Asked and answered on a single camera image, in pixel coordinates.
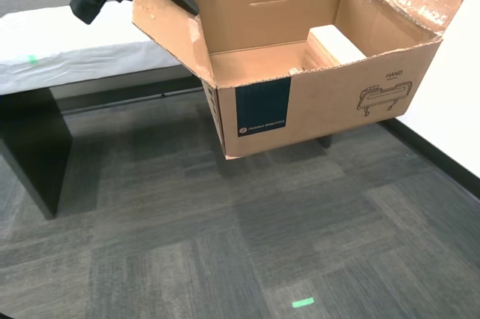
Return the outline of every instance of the table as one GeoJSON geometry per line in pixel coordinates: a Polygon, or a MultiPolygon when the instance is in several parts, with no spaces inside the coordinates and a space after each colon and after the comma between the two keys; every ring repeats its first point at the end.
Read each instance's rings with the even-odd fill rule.
{"type": "MultiPolygon", "coordinates": [[[[0,47],[0,153],[52,219],[72,136],[50,88],[179,62],[131,24],[130,2],[106,3],[90,26],[68,7],[8,14],[0,37],[7,38],[0,47]]],[[[185,88],[185,82],[173,81],[180,84],[167,83],[167,91],[185,88]]],[[[331,141],[319,139],[323,147],[331,141]]]]}

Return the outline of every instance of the open cardboard box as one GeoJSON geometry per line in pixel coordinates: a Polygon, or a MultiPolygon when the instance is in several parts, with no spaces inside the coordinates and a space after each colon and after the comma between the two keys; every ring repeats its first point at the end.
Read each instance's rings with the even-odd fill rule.
{"type": "Polygon", "coordinates": [[[404,114],[462,1],[196,0],[195,17],[133,0],[133,23],[203,81],[237,158],[404,114]],[[329,24],[367,58],[289,75],[309,29],[329,24]]]}

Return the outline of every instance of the white tablecloth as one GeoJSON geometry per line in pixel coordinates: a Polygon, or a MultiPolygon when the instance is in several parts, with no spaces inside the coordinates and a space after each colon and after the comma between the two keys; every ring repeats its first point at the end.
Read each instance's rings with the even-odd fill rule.
{"type": "Polygon", "coordinates": [[[107,2],[89,26],[69,7],[0,22],[0,95],[174,65],[131,23],[131,2],[107,2]]]}

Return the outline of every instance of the green light mark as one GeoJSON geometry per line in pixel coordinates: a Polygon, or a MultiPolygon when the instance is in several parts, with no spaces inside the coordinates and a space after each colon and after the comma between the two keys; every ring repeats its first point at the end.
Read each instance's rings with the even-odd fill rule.
{"type": "Polygon", "coordinates": [[[301,308],[302,306],[312,305],[313,303],[315,303],[315,299],[310,297],[310,298],[307,298],[307,299],[299,300],[298,302],[293,302],[292,307],[293,308],[301,308]]]}
{"type": "Polygon", "coordinates": [[[29,61],[30,64],[32,64],[32,65],[38,64],[38,60],[37,60],[37,58],[35,57],[35,55],[29,55],[29,56],[28,56],[28,61],[29,61]]]}

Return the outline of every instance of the gray carpet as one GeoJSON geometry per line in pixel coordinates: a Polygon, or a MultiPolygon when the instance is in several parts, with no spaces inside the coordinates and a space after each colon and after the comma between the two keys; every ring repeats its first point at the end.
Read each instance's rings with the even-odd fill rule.
{"type": "Polygon", "coordinates": [[[0,161],[15,319],[480,317],[480,203],[380,126],[225,161],[201,92],[67,121],[56,220],[0,161]]]}

